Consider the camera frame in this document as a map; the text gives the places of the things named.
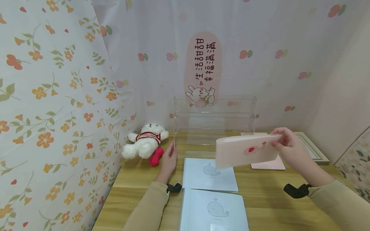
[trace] white curtain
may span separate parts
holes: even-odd
[[[195,78],[186,72],[188,44],[207,31],[222,50],[215,96],[256,95],[257,128],[303,129],[315,117],[321,86],[367,2],[94,0],[93,5],[100,24],[112,28],[104,42],[114,73],[134,80],[140,121],[172,125],[172,98],[185,95],[187,79]]]

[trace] clear acrylic stand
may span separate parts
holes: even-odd
[[[254,134],[256,104],[253,95],[218,96],[211,105],[175,96],[175,145],[185,154],[214,156],[217,139]]]

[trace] person's left hand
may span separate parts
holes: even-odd
[[[162,156],[161,169],[154,181],[167,184],[172,172],[175,170],[176,162],[177,148],[174,148],[174,141],[172,141]]]

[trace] black wrist strap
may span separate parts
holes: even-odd
[[[308,188],[309,187],[311,187],[311,185],[309,185],[309,184],[303,184],[299,188],[295,188],[293,185],[287,184],[284,187],[284,192],[286,192],[289,196],[297,199],[297,198],[302,198],[302,197],[308,196],[308,193],[309,193]]]
[[[167,192],[171,192],[171,193],[179,193],[182,189],[182,186],[179,183],[175,184],[175,186],[171,184],[167,184],[167,186],[168,186]]]

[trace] sleeve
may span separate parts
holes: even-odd
[[[370,227],[370,219],[365,218],[370,214],[370,204],[339,180],[309,188],[308,197],[344,231]]]
[[[122,231],[158,231],[168,198],[167,185],[152,182]]]

